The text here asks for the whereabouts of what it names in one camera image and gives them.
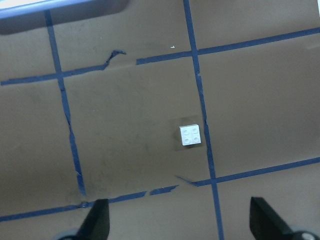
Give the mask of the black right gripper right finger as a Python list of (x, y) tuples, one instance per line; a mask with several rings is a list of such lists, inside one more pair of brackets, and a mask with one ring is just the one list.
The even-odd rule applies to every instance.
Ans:
[(251, 197), (249, 228), (256, 240), (295, 240), (293, 231), (263, 197)]

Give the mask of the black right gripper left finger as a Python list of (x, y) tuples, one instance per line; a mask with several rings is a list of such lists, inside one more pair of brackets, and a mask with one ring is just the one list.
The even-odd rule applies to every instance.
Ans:
[(107, 240), (110, 234), (109, 200), (98, 199), (75, 235), (76, 240)]

